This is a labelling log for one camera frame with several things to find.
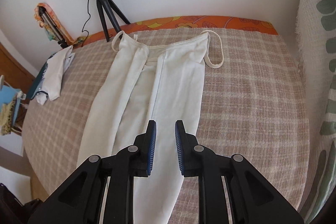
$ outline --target black tripod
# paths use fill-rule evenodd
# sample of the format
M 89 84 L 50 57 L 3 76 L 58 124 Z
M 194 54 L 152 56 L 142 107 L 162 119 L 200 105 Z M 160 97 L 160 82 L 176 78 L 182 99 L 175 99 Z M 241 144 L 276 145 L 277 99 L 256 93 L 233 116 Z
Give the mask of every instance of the black tripod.
M 100 17 L 100 21 L 104 30 L 104 34 L 106 37 L 106 40 L 109 41 L 109 33 L 108 29 L 106 26 L 106 21 L 105 21 L 105 16 L 104 16 L 104 11 L 103 8 L 109 17 L 115 31 L 118 33 L 121 31 L 120 26 L 115 18 L 115 15 L 113 14 L 113 11 L 126 23 L 126 24 L 131 24 L 128 19 L 124 16 L 124 14 L 120 11 L 120 9 L 115 5 L 115 3 L 112 0 L 97 0 L 97 9 Z

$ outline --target beige checkered blanket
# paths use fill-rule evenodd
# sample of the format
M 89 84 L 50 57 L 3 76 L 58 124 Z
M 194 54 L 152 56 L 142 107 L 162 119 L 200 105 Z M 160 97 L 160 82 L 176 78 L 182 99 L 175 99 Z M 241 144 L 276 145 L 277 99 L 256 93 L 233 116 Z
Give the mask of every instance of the beige checkered blanket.
M 149 46 L 192 38 L 203 30 L 178 28 L 137 32 Z M 309 132 L 304 92 L 294 62 L 280 36 L 212 29 L 223 40 L 224 64 L 205 66 L 198 142 L 217 154 L 243 154 L 297 208 L 305 187 Z M 210 59 L 220 61 L 211 35 Z M 31 101 L 22 136 L 30 163 L 48 193 L 76 167 L 91 104 L 115 57 L 104 41 L 74 50 L 61 96 Z M 196 179 L 185 179 L 171 223 L 197 223 Z

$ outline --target orange floral fabric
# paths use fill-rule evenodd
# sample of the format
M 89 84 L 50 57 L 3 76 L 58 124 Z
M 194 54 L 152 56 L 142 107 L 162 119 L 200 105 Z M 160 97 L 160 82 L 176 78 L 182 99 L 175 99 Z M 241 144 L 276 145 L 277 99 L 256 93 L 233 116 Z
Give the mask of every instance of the orange floral fabric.
M 129 25 L 123 25 L 120 28 L 127 34 L 137 31 L 175 28 L 225 28 L 252 32 L 256 31 L 275 35 L 278 34 L 273 25 L 269 22 L 225 16 L 181 16 L 156 18 L 135 22 Z M 110 37 L 116 35 L 116 32 L 113 28 L 109 29 L 109 35 Z M 104 32 L 98 32 L 88 36 L 83 45 L 87 45 L 102 39 L 105 39 Z

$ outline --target metal pivot screw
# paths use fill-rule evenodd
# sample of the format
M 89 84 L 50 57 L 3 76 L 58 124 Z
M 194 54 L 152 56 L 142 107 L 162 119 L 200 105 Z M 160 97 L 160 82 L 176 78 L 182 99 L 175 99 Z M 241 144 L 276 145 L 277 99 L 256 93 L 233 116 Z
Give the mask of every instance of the metal pivot screw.
M 202 145 L 195 145 L 194 150 L 196 152 L 202 152 L 204 150 L 204 147 Z
M 92 155 L 89 157 L 89 162 L 97 162 L 99 157 L 97 155 Z
M 138 147 L 135 146 L 135 145 L 131 145 L 131 146 L 128 148 L 128 151 L 130 151 L 130 152 L 136 152 L 136 151 L 138 151 Z
M 236 154 L 236 155 L 233 156 L 233 159 L 234 159 L 235 161 L 241 162 L 241 161 L 243 161 L 244 158 L 243 158 L 242 155 L 240 155 L 240 154 Z

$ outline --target white pants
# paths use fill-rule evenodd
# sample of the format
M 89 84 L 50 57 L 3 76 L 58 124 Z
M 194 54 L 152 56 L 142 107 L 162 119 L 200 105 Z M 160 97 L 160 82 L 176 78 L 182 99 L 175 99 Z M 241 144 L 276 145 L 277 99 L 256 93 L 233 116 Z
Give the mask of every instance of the white pants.
M 114 47 L 116 35 L 112 42 Z M 168 46 L 149 47 L 123 34 L 106 81 L 90 110 L 77 166 L 90 155 L 107 157 L 132 145 L 157 124 L 154 163 L 148 178 L 134 178 L 134 223 L 166 224 L 182 186 L 175 122 L 196 135 L 209 33 Z

